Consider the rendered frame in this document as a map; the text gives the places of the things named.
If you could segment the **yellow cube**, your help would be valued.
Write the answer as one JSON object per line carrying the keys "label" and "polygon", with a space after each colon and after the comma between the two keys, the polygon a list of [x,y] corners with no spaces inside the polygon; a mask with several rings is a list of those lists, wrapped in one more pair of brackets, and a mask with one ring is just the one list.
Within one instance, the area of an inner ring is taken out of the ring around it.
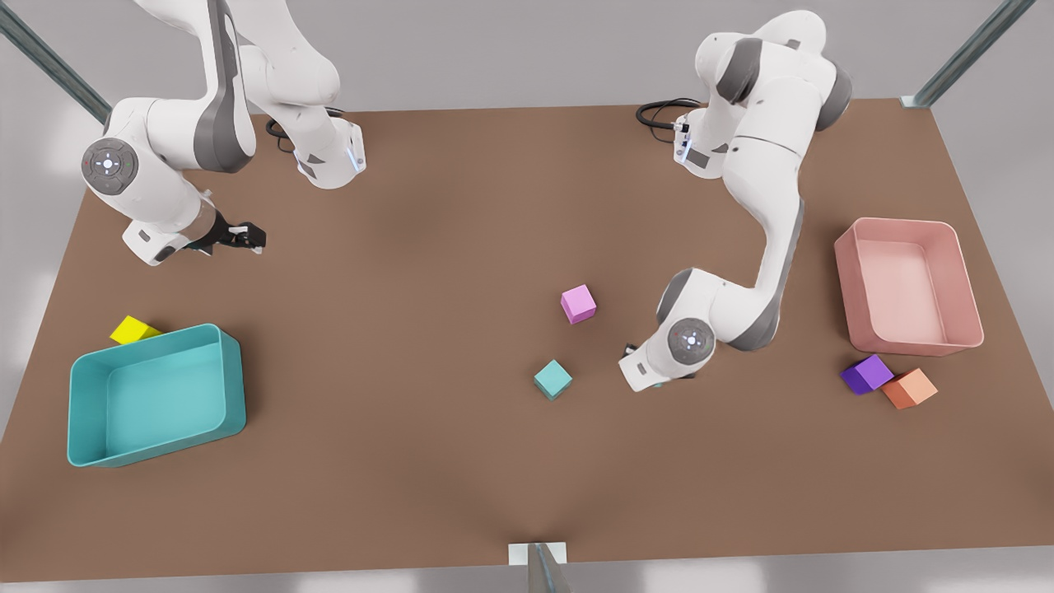
{"label": "yellow cube", "polygon": [[118,344],[128,344],[157,337],[157,335],[162,334],[163,331],[155,327],[151,327],[150,324],[144,323],[143,320],[134,318],[134,316],[126,315],[118,327],[112,331],[110,338]]}

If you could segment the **teal blue cube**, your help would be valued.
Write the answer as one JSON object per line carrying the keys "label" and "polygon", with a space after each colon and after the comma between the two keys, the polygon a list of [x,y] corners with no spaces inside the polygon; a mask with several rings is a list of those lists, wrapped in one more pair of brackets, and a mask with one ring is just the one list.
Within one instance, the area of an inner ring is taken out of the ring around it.
{"label": "teal blue cube", "polygon": [[534,386],[542,391],[549,401],[557,400],[557,397],[570,386],[572,376],[557,360],[551,360],[534,374]]}

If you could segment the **teal plastic bin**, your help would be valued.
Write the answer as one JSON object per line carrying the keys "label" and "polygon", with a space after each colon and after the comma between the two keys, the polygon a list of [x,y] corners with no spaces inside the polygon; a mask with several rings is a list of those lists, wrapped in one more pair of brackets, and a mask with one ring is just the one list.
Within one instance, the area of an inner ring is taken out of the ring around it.
{"label": "teal plastic bin", "polygon": [[69,369],[69,464],[120,468],[241,432],[240,342],[182,328],[82,354]]}

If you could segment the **pink cube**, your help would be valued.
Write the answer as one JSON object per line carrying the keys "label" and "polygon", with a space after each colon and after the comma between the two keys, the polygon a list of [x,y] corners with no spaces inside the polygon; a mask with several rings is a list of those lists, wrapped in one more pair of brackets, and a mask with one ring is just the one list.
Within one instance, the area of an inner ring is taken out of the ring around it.
{"label": "pink cube", "polygon": [[570,323],[591,318],[596,314],[596,300],[590,289],[585,284],[567,290],[561,294],[560,300],[564,314]]}

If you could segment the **purple cube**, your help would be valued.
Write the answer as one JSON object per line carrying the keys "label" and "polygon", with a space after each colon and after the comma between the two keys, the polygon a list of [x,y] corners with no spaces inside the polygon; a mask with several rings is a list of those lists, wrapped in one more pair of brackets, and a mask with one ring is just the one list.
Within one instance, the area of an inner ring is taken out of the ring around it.
{"label": "purple cube", "polygon": [[865,359],[843,369],[839,376],[855,395],[864,395],[889,383],[893,379],[893,372],[881,357],[870,354]]}

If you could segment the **orange cube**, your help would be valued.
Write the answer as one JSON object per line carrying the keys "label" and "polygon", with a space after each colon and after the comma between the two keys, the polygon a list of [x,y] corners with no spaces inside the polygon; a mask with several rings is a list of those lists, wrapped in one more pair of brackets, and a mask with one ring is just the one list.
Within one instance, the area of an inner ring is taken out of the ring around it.
{"label": "orange cube", "polygon": [[938,393],[938,388],[921,368],[894,376],[880,389],[896,409],[914,408]]}

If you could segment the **pink plastic bin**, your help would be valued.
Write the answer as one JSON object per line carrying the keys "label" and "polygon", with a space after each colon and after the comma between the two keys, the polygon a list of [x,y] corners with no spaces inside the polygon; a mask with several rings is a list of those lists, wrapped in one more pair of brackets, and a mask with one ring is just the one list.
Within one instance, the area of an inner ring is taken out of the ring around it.
{"label": "pink plastic bin", "polygon": [[943,357],[985,341],[963,249],[946,222],[862,217],[833,253],[859,352]]}

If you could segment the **silver frame post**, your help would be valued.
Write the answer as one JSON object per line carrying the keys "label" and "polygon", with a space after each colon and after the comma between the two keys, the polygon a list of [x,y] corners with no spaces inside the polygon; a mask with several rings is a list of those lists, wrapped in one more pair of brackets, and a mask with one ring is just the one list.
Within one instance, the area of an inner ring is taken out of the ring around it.
{"label": "silver frame post", "polygon": [[969,70],[1037,0],[1002,0],[963,45],[941,65],[918,91],[900,96],[903,108],[932,108]]}
{"label": "silver frame post", "polygon": [[563,574],[567,543],[509,543],[509,566],[527,567],[527,593],[573,593]]}
{"label": "silver frame post", "polygon": [[55,50],[50,48],[33,29],[4,0],[0,0],[0,33],[24,56],[30,59],[38,68],[45,72],[60,88],[63,88],[69,97],[73,98],[77,104],[81,105],[98,121],[108,123],[110,115],[110,104],[90,84],[63,60]]}

